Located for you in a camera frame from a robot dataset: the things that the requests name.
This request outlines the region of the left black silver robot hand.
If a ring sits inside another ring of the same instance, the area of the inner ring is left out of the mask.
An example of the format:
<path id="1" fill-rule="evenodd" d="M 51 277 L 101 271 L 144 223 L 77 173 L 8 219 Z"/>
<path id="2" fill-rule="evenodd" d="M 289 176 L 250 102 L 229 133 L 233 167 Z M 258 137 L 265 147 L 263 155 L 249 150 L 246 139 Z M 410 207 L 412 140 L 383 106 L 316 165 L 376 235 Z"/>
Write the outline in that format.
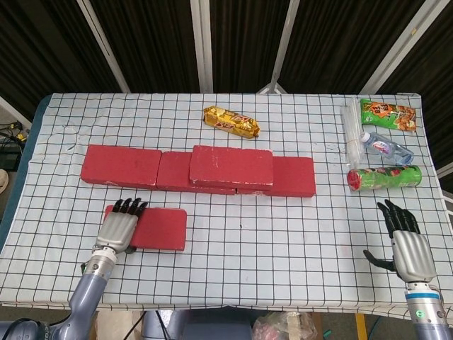
<path id="1" fill-rule="evenodd" d="M 131 246 L 130 242 L 140 216 L 147 206 L 148 202 L 142 202 L 141 198 L 117 200 L 112 210 L 105 216 L 93 248 L 98 250 L 107 247 L 116 254 L 136 252 L 136 246 Z"/>

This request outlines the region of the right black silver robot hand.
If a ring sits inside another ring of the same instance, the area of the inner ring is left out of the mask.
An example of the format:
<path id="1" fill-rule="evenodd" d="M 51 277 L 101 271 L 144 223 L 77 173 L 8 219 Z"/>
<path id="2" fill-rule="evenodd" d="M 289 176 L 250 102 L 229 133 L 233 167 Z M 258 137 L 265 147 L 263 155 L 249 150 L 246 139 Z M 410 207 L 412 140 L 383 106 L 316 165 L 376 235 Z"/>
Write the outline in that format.
<path id="1" fill-rule="evenodd" d="M 377 206 L 384 216 L 393 257 L 378 259 L 365 249 L 365 258 L 378 268 L 396 273 L 405 283 L 431 282 L 437 271 L 430 246 L 415 216 L 387 199 Z"/>

